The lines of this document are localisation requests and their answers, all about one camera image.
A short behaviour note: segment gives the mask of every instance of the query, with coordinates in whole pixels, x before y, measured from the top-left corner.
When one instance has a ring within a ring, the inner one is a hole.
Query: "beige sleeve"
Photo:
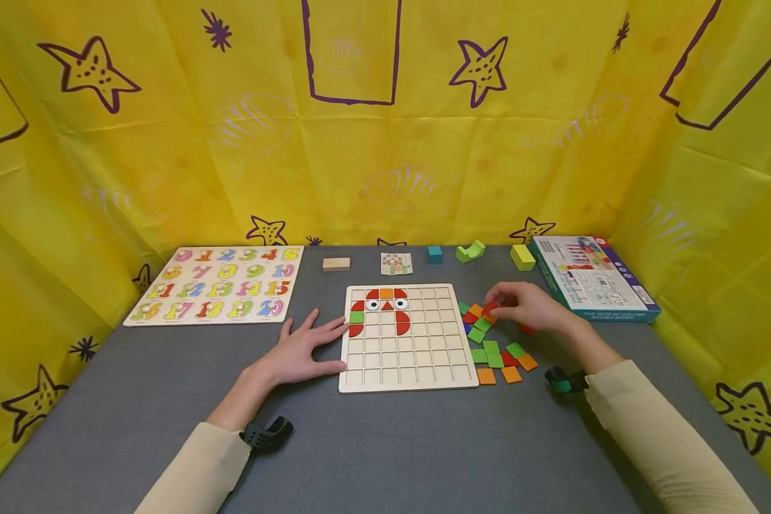
[[[586,398],[669,513],[757,513],[722,461],[631,361],[588,378]]]
[[[250,453],[239,432],[198,424],[135,514],[216,514]]]

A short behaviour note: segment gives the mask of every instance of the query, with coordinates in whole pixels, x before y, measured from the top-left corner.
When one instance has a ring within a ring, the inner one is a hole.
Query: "left hand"
[[[342,316],[325,325],[311,328],[319,313],[318,309],[311,311],[303,325],[294,332],[291,331],[294,320],[287,319],[283,323],[277,345],[251,367],[261,370],[272,386],[303,382],[310,378],[346,371],[346,363],[343,361],[316,362],[311,356],[314,348],[334,341],[348,330],[346,318]]]

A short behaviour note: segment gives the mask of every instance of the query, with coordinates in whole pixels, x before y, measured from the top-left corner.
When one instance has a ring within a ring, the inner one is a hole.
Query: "wooden puzzle board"
[[[301,246],[178,248],[125,326],[279,323]]]
[[[450,283],[349,286],[341,393],[476,388]]]

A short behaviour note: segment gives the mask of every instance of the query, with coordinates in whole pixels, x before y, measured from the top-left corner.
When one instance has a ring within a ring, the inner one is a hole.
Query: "orange block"
[[[531,371],[532,369],[539,366],[537,361],[535,361],[535,358],[531,356],[531,353],[526,353],[524,356],[520,356],[517,361],[520,361],[520,366],[522,366],[525,371]]]
[[[523,382],[523,378],[520,377],[520,372],[517,371],[516,366],[511,366],[509,368],[503,368],[500,371],[503,372],[503,377],[505,377],[505,382],[509,384],[514,384],[517,382]]]
[[[494,378],[494,370],[492,368],[479,368],[477,370],[477,378],[479,378],[480,384],[484,386],[493,386],[497,383],[497,378]]]

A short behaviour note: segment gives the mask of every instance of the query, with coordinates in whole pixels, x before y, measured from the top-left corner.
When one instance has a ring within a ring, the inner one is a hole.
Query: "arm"
[[[632,361],[532,283],[499,283],[486,303],[558,337],[589,373],[586,398],[669,513],[756,513],[746,493],[694,428]]]
[[[146,494],[135,514],[214,514],[243,474],[251,448],[240,432],[260,410],[278,384],[303,382],[346,369],[342,361],[315,362],[311,352],[348,330],[344,318],[311,328],[317,310],[297,331],[292,319],[281,329],[281,339],[259,361],[244,369],[207,420],[189,439]]]

